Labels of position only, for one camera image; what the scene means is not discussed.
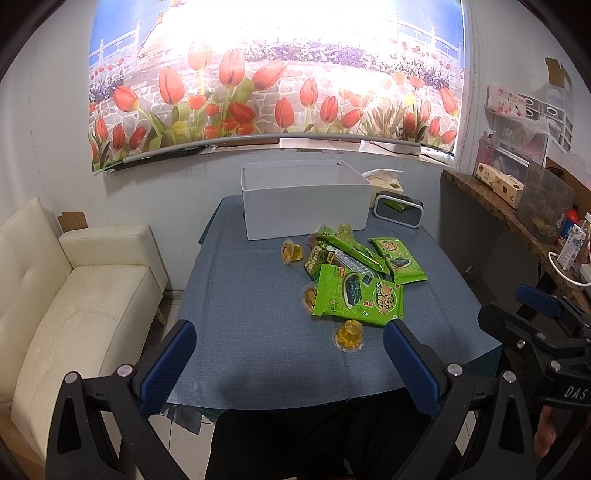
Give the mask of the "person's right hand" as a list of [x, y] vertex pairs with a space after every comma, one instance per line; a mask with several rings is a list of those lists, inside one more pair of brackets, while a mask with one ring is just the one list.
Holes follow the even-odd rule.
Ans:
[[534, 451], [537, 458], [544, 458], [556, 441], [557, 432], [552, 420], [554, 409], [544, 406], [540, 413], [537, 431], [534, 436]]

